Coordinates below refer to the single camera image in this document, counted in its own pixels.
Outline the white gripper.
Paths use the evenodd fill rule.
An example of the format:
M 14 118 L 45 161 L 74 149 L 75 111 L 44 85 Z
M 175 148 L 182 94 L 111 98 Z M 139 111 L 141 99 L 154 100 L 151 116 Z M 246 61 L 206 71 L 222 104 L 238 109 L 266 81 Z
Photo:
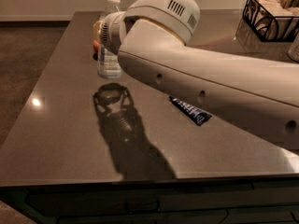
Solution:
M 95 39 L 99 46 L 102 44 L 108 51 L 117 55 L 121 46 L 121 21 L 123 11 L 110 13 L 105 16 L 103 22 L 97 21 L 93 25 L 93 40 Z

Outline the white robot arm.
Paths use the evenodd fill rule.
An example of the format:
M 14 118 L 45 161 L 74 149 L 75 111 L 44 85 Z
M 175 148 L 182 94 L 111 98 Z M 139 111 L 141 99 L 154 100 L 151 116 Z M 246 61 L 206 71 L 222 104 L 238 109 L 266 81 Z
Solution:
M 100 40 L 136 80 L 299 148 L 299 65 L 190 48 L 199 18 L 194 0 L 137 0 L 105 16 Z

